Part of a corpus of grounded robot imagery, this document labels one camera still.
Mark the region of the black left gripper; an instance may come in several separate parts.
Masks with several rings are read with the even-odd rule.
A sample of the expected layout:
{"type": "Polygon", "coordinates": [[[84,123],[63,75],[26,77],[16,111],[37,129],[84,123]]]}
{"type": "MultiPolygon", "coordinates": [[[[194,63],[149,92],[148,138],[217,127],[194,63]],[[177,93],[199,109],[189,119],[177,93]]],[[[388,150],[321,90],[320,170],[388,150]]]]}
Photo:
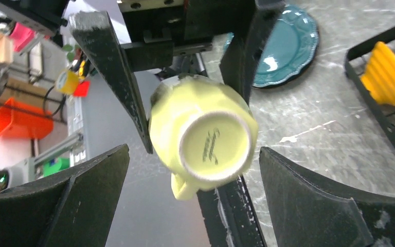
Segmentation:
{"type": "Polygon", "coordinates": [[[175,56],[212,49],[215,36],[233,32],[220,72],[246,103],[267,40],[284,1],[118,1],[130,44],[118,43],[106,11],[68,17],[71,35],[131,117],[149,154],[153,146],[132,71],[168,67],[175,56]]]}

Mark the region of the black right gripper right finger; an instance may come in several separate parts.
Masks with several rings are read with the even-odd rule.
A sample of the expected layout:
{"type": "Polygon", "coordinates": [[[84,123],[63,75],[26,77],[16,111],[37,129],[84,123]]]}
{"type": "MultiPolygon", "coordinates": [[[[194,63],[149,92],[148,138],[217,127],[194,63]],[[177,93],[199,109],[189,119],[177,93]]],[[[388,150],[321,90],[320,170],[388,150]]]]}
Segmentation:
{"type": "Polygon", "coordinates": [[[395,246],[395,198],[339,183],[268,147],[259,165],[279,246],[395,246]]]}

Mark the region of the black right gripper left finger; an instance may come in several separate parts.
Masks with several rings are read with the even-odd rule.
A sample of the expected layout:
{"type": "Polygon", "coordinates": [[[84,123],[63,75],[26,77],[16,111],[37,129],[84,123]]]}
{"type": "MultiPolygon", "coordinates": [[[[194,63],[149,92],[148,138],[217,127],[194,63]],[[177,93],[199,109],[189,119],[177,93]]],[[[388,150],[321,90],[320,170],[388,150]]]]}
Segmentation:
{"type": "Polygon", "coordinates": [[[127,145],[0,192],[0,246],[105,246],[130,157],[127,145]]]}

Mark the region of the pale yellow mug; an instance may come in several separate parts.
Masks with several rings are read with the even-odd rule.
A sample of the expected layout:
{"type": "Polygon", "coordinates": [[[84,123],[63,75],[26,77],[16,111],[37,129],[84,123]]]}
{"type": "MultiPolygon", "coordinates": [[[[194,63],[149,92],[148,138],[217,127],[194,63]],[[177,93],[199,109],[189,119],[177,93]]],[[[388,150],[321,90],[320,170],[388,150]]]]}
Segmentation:
{"type": "Polygon", "coordinates": [[[243,174],[251,165],[258,123],[231,87],[200,75],[163,80],[151,96],[149,133],[171,171],[177,200],[189,200],[243,174]]]}

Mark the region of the yellow ribbed bowl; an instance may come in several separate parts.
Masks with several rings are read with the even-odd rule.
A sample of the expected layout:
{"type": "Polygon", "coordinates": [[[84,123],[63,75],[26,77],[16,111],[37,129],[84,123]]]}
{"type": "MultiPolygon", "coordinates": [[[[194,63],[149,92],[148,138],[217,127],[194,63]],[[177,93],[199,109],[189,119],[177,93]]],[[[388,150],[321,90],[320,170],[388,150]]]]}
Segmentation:
{"type": "Polygon", "coordinates": [[[395,106],[395,54],[384,42],[375,44],[360,80],[376,103],[395,106]]]}

